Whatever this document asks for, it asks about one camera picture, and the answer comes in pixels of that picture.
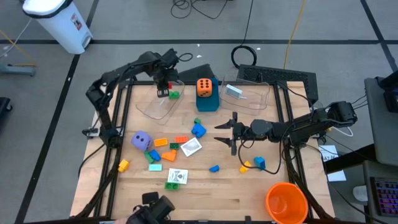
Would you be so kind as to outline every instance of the foam dice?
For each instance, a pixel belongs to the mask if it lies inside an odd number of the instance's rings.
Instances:
[[[131,144],[143,152],[150,148],[153,142],[153,139],[144,131],[137,131],[131,139]]]
[[[208,78],[201,78],[197,81],[197,95],[199,97],[211,96],[211,80]]]

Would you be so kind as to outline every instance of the purple foam cube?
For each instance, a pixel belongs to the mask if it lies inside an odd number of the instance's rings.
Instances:
[[[143,152],[150,148],[152,143],[153,139],[144,131],[137,131],[131,139],[131,144]]]

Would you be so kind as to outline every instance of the orange plastic bucket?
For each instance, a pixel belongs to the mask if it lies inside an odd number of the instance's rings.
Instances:
[[[266,196],[269,215],[280,224],[303,223],[308,203],[303,192],[294,184],[281,182],[273,185]]]

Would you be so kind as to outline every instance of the black keyboard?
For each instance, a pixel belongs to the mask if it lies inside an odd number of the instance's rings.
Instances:
[[[371,187],[377,213],[398,217],[398,179],[371,177]]]
[[[318,101],[317,76],[312,72],[240,65],[238,78],[251,82],[267,82],[269,84],[273,84],[276,81],[301,81],[304,83],[307,98],[313,104]]]

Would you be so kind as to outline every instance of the transparent plastic bin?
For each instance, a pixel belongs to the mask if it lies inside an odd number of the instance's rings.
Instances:
[[[177,100],[170,100],[169,97],[158,98],[157,87],[153,85],[145,94],[146,97],[136,104],[136,108],[158,124],[167,123],[181,103],[185,89],[184,83],[180,80],[171,83],[173,87],[170,91],[178,91],[180,93],[180,97]]]
[[[240,98],[226,93],[228,84],[243,91]],[[253,86],[263,86],[263,88],[253,88]],[[258,115],[260,110],[267,108],[270,90],[271,87],[266,82],[254,83],[242,79],[233,82],[223,80],[220,90],[220,105],[231,111]]]

